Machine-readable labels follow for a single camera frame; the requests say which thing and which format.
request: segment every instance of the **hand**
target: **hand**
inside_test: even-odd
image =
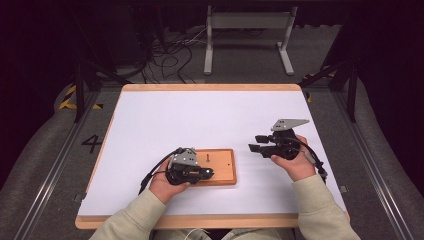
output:
[[[306,138],[296,135],[297,138],[305,144],[308,144]],[[301,145],[300,152],[293,160],[286,160],[277,155],[272,155],[271,160],[278,166],[284,168],[290,178],[296,182],[316,174],[314,165],[305,157],[304,152],[307,152],[305,146]]]
[[[155,194],[155,196],[159,198],[159,200],[164,204],[167,204],[172,197],[180,192],[183,192],[190,185],[190,183],[187,182],[174,186],[168,182],[168,179],[166,179],[165,176],[165,171],[168,167],[170,159],[171,158],[168,158],[165,162],[162,163],[162,165],[160,165],[149,187],[149,190]]]

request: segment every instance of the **dark curtain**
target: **dark curtain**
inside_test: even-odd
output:
[[[36,2],[0,6],[0,185],[32,135],[54,113],[73,65]]]
[[[424,19],[415,1],[392,4],[358,71],[385,137],[424,196]]]

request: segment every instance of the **forearm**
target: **forearm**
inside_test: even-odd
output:
[[[108,218],[91,239],[149,239],[166,206],[149,190]]]
[[[299,227],[306,239],[359,239],[319,175],[294,182],[293,187]]]

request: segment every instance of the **number 4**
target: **number 4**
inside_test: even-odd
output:
[[[90,153],[92,154],[94,152],[94,148],[96,147],[96,145],[102,145],[102,142],[97,142],[98,139],[99,139],[99,136],[94,134],[89,139],[82,142],[81,145],[91,145]]]

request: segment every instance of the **white board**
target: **white board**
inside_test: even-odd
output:
[[[78,215],[125,208],[144,176],[178,147],[232,148],[238,182],[191,187],[171,200],[165,215],[297,213],[287,173],[248,147],[256,135],[272,134],[278,119],[310,120],[294,130],[324,162],[327,186],[346,211],[301,91],[124,91]]]

